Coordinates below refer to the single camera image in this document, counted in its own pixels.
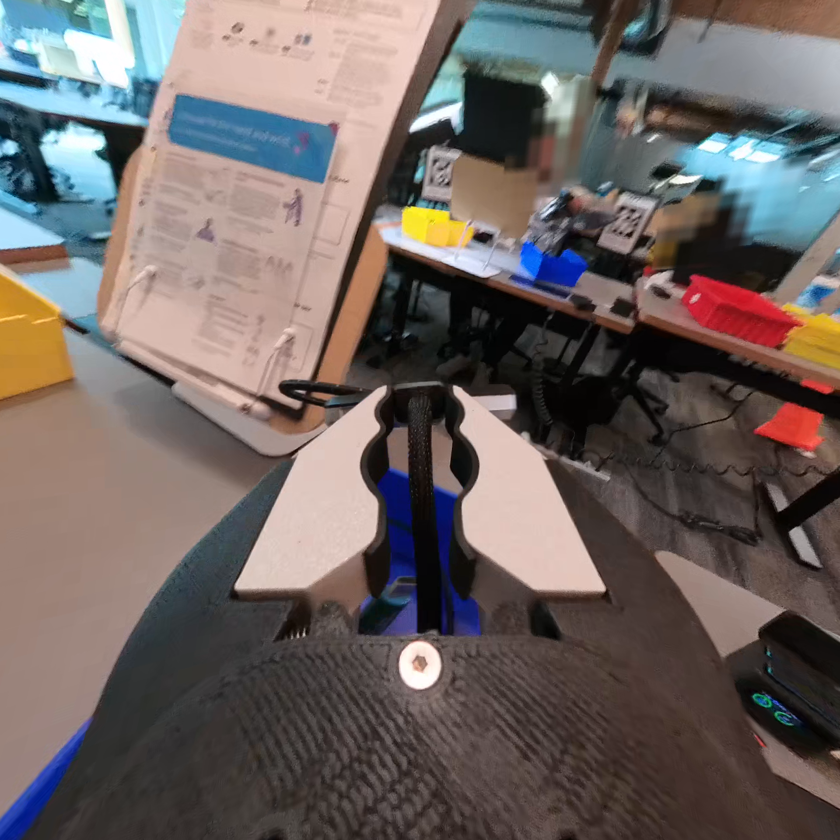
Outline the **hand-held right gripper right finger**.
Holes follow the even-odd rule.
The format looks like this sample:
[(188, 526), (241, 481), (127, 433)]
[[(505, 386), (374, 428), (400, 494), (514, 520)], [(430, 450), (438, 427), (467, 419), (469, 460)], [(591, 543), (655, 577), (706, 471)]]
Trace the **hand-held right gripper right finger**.
[(460, 484), (451, 583), (475, 601), (579, 601), (606, 586), (546, 459), (459, 386), (448, 388), (449, 469)]

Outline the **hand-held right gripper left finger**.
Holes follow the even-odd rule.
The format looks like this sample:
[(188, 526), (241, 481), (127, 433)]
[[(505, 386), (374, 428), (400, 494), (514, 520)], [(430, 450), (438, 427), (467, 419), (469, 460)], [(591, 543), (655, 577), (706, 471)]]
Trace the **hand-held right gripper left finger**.
[(240, 600), (363, 603), (391, 574), (386, 502), (393, 392), (381, 386), (293, 466), (234, 585)]

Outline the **blue plastic bin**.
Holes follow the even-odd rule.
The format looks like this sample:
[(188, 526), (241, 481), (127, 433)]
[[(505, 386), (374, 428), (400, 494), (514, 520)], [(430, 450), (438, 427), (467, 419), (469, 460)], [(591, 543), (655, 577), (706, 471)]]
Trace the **blue plastic bin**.
[[(245, 562), (291, 470), (274, 468), (187, 553), (163, 582), (129, 635), (93, 711), (2, 816), (2, 838), (36, 838), (50, 801), (67, 805), (77, 787), (116, 781), (111, 769), (148, 726), (188, 690), (235, 658), (310, 629), (302, 607), (241, 602), (234, 571)], [(389, 469), (385, 500), (392, 569), (385, 593), (363, 602), (360, 634), (408, 637), (416, 631), (417, 596), (400, 577), (415, 571), (407, 474)]]

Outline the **yellow plastic bin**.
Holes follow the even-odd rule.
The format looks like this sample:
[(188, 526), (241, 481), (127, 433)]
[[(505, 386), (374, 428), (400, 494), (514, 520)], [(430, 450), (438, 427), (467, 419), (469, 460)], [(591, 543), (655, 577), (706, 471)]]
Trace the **yellow plastic bin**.
[(1, 268), (1, 399), (70, 382), (75, 372), (59, 308)]

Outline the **brown work table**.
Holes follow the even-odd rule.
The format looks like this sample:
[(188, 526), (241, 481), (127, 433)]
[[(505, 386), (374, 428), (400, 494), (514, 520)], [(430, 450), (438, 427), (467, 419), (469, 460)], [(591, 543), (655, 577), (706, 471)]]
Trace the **brown work table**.
[(838, 396), (838, 369), (702, 327), (677, 297), (658, 297), (646, 281), (639, 280), (634, 289), (635, 341), (675, 344), (678, 354), (690, 357), (693, 372), (717, 375), (788, 403), (802, 397), (803, 405), (838, 414), (835, 406), (822, 406)]
[(449, 302), (455, 305), (444, 347), (452, 354), (436, 372), (441, 382), (455, 382), (469, 371), (478, 373), (483, 364), (484, 378), (476, 387), (488, 387), (496, 367), (487, 363), (487, 351), (501, 347), (502, 355), (511, 353), (518, 341), (512, 335), (513, 327), (543, 324), (546, 330), (577, 341), (577, 349), (572, 360), (560, 367), (552, 388), (542, 392), (545, 409), (537, 409), (537, 414), (571, 425), (573, 416), (593, 405), (590, 397), (574, 396), (572, 386), (581, 378), (583, 362), (602, 330), (624, 335), (633, 330), (634, 307), (627, 316), (612, 312), (617, 299), (631, 300), (627, 286), (588, 271), (573, 288), (543, 289), (519, 273), (480, 279), (447, 268), (441, 261), (444, 248), (404, 237), (397, 222), (381, 220), (373, 227), (385, 242), (390, 264), (401, 278), (394, 297), (394, 341), (399, 343), (403, 338), (414, 283), (447, 292)]

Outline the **small blue bin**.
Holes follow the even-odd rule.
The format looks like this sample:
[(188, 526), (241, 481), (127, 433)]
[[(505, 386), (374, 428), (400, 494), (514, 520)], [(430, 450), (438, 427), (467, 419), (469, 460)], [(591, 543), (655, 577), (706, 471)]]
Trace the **small blue bin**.
[(587, 270), (585, 259), (570, 249), (550, 255), (530, 241), (521, 245), (519, 273), (534, 285), (573, 288)]

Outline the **clear acrylic stand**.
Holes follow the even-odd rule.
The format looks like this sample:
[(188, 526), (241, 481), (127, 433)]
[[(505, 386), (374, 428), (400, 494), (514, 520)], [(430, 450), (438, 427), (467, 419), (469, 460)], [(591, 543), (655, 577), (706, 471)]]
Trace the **clear acrylic stand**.
[(447, 268), (480, 279), (513, 275), (520, 266), (519, 245), (516, 239), (501, 237), (493, 227), (450, 218), (441, 261)]

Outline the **black table leg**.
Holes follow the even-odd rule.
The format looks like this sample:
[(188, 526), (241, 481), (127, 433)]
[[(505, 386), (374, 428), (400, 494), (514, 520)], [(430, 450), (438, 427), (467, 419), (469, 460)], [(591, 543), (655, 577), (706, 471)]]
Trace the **black table leg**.
[(818, 481), (798, 498), (788, 501), (780, 484), (762, 479), (759, 488), (766, 500), (775, 531), (784, 541), (792, 559), (813, 570), (824, 566), (805, 524), (839, 499), (839, 468)]

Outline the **orange plastic piece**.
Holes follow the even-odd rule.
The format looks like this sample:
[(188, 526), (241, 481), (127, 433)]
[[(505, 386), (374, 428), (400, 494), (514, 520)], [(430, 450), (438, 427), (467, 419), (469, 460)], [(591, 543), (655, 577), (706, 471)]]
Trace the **orange plastic piece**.
[(785, 403), (754, 433), (777, 444), (813, 453), (824, 440), (822, 423), (822, 414), (804, 406)]

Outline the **small yellow bin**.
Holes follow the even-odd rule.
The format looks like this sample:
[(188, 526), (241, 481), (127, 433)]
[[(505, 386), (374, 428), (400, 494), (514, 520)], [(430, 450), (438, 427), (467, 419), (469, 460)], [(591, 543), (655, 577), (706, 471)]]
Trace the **small yellow bin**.
[(472, 240), (471, 224), (453, 219), (448, 211), (420, 206), (402, 209), (402, 235), (423, 245), (436, 248), (463, 248)]

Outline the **printed tag board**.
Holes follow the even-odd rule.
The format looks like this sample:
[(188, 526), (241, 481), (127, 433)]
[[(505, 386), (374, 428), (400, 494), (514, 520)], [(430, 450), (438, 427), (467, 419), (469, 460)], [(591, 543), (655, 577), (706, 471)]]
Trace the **printed tag board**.
[(453, 193), (453, 170), (461, 151), (446, 145), (428, 148), (423, 170), (421, 200), (448, 204)]
[(645, 234), (660, 204), (654, 195), (621, 192), (614, 203), (613, 216), (596, 241), (597, 248), (618, 256), (630, 256)]

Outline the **cardboard box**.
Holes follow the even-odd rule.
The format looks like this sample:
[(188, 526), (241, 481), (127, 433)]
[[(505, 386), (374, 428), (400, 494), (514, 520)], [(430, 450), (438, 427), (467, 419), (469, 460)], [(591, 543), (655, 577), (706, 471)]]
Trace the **cardboard box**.
[(508, 169), (462, 153), (451, 177), (449, 207), (458, 221), (492, 228), (504, 238), (525, 237), (537, 204), (538, 170)]

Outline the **black battery charger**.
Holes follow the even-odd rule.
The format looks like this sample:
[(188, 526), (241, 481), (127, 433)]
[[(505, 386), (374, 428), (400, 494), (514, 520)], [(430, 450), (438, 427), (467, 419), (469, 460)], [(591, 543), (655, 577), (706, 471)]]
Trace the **black battery charger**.
[(838, 755), (838, 635), (784, 611), (724, 663), (753, 721), (795, 751)]

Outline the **black monitor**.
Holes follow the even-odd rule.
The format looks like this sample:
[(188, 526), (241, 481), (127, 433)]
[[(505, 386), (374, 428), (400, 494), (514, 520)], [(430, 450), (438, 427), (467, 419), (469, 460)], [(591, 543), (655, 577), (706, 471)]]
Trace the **black monitor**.
[(525, 168), (532, 140), (542, 127), (545, 101), (540, 85), (468, 70), (458, 149), (508, 169)]

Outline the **dark background desk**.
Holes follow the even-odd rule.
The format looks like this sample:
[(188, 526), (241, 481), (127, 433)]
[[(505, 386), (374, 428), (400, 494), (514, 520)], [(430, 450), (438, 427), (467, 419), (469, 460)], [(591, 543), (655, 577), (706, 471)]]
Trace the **dark background desk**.
[(58, 199), (56, 185), (41, 150), (44, 135), (69, 123), (99, 131), (104, 139), (112, 179), (120, 189), (131, 155), (140, 147), (147, 118), (130, 111), (105, 106), (92, 98), (62, 93), (45, 87), (30, 87), (12, 81), (1, 83), (2, 126), (18, 144), (34, 180), (38, 202)]

